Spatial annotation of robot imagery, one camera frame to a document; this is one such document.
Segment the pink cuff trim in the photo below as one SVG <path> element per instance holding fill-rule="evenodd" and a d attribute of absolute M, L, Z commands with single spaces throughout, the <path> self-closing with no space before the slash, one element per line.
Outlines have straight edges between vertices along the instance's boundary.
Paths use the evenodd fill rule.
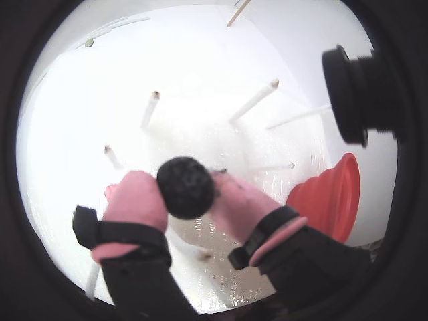
<path fill-rule="evenodd" d="M 291 238 L 294 234 L 299 232 L 308 222 L 306 217 L 297 217 L 287 224 L 276 233 L 274 233 L 251 257 L 249 266 L 255 267 L 259 264 L 263 256 L 270 252 L 273 248 L 285 240 Z"/>
<path fill-rule="evenodd" d="M 100 261 L 102 259 L 120 257 L 131 251 L 134 251 L 135 249 L 138 249 L 139 247 L 139 245 L 134 244 L 105 243 L 95 247 L 91 251 L 91 257 L 96 263 L 101 264 Z"/>

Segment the black wrist strap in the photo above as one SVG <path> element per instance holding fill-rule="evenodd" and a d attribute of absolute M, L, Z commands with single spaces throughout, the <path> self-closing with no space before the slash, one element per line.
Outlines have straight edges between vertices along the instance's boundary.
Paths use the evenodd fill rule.
<path fill-rule="evenodd" d="M 87 249 L 105 243 L 141 245 L 166 257 L 168 268 L 171 266 L 167 239 L 154 227 L 137 223 L 99 221 L 96 210 L 77 206 L 73 216 L 73 231 L 78 243 Z"/>
<path fill-rule="evenodd" d="M 267 214 L 256 226 L 248 240 L 234 249 L 228 256 L 230 263 L 235 270 L 242 270 L 248 267 L 249 261 L 259 247 L 283 224 L 298 217 L 299 213 L 291 207 L 285 205 Z"/>

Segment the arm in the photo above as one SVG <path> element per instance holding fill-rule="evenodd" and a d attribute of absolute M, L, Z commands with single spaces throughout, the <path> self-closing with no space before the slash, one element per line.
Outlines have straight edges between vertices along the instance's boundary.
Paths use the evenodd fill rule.
<path fill-rule="evenodd" d="M 212 219 L 243 245 L 229 259 L 238 269 L 257 266 L 289 310 L 325 298 L 370 266 L 367 251 L 306 226 L 306 218 L 244 180 L 222 172 L 213 180 L 218 197 Z"/>

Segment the red plunger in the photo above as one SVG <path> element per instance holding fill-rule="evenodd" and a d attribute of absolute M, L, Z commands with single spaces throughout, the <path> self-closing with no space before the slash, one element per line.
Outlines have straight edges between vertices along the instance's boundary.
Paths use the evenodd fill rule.
<path fill-rule="evenodd" d="M 296 185 L 286 204 L 308 225 L 339 242 L 346 242 L 360 202 L 360 171 L 353 154 L 345 154 L 332 169 Z"/>

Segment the dark sphere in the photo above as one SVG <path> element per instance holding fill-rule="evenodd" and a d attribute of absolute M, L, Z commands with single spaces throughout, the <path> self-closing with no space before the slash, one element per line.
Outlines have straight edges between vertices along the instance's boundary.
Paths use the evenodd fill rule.
<path fill-rule="evenodd" d="M 168 212 L 178 219 L 196 219 L 214 202 L 214 182 L 207 169 L 190 157 L 164 163 L 157 175 Z"/>

